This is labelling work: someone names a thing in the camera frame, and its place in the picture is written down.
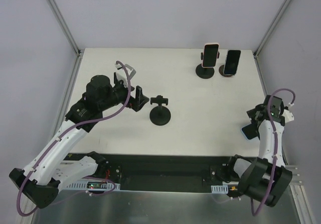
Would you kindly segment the phone with blue case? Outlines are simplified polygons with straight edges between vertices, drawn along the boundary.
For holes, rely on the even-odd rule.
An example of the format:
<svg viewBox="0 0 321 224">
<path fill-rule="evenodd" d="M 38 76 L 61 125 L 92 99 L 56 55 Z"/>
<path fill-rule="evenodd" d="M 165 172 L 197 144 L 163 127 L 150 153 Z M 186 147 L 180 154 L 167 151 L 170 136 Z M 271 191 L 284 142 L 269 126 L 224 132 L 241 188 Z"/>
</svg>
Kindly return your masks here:
<svg viewBox="0 0 321 224">
<path fill-rule="evenodd" d="M 256 127 L 253 124 L 249 124 L 244 126 L 241 129 L 242 133 L 244 134 L 245 138 L 248 140 L 252 140 L 258 137 L 258 133 L 256 131 Z"/>
</svg>

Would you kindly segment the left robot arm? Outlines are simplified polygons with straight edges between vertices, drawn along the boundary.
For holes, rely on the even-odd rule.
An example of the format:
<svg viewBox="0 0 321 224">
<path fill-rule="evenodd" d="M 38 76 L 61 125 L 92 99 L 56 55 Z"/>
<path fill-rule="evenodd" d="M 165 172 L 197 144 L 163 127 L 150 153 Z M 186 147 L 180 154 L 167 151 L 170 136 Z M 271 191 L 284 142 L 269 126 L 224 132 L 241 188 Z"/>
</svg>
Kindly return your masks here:
<svg viewBox="0 0 321 224">
<path fill-rule="evenodd" d="M 56 135 L 45 149 L 23 169 L 13 169 L 9 177 L 18 188 L 20 199 L 25 195 L 36 207 L 50 205 L 59 192 L 68 185 L 86 176 L 101 178 L 106 172 L 106 160 L 92 151 L 81 160 L 60 168 L 70 150 L 102 120 L 103 112 L 118 104 L 140 111 L 148 103 L 142 88 L 135 88 L 135 97 L 130 95 L 133 87 L 124 80 L 114 78 L 114 84 L 105 75 L 96 75 L 86 85 L 86 91 L 65 116 Z"/>
</svg>

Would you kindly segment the black clamp phone stand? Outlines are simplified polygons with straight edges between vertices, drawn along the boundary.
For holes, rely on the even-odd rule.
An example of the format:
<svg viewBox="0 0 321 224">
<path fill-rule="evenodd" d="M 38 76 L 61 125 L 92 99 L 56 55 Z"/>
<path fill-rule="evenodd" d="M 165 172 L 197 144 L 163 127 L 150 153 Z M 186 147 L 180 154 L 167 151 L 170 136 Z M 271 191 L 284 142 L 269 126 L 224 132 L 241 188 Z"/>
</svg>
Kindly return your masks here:
<svg viewBox="0 0 321 224">
<path fill-rule="evenodd" d="M 209 79 L 214 76 L 215 70 L 213 67 L 204 68 L 202 64 L 199 64 L 195 69 L 196 75 L 202 79 Z"/>
</svg>

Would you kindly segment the phone with clear case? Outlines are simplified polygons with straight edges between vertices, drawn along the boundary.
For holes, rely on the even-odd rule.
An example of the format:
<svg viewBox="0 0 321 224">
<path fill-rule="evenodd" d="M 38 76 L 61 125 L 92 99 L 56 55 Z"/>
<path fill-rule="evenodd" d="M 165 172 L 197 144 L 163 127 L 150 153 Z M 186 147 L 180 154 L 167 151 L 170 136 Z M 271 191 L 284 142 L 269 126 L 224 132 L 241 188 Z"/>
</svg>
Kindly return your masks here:
<svg viewBox="0 0 321 224">
<path fill-rule="evenodd" d="M 241 50 L 228 50 L 223 69 L 225 75 L 235 75 L 237 72 Z"/>
</svg>

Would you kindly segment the phone with pink case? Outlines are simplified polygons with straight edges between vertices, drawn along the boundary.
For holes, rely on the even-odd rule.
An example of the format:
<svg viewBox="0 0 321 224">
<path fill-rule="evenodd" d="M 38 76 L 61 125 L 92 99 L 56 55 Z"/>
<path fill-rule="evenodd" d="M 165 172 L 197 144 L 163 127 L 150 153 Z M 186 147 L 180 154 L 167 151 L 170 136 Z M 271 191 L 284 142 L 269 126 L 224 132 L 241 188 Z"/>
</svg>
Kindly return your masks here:
<svg viewBox="0 0 321 224">
<path fill-rule="evenodd" d="M 206 43 L 203 49 L 202 67 L 215 67 L 219 57 L 219 43 Z"/>
</svg>

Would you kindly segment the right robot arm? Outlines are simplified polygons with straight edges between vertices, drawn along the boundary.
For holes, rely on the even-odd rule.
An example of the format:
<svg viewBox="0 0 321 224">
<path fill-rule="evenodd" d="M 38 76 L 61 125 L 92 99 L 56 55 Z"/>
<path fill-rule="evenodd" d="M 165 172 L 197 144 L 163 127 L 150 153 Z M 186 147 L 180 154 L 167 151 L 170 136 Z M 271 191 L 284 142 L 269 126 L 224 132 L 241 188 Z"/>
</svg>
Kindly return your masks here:
<svg viewBox="0 0 321 224">
<path fill-rule="evenodd" d="M 282 156 L 282 134 L 285 127 L 285 109 L 281 98 L 267 95 L 262 104 L 247 112 L 251 124 L 242 132 L 248 139 L 258 137 L 259 154 L 253 160 L 235 155 L 233 164 L 226 168 L 226 176 L 237 181 L 238 191 L 265 205 L 277 204 L 293 174 L 287 170 Z"/>
</svg>

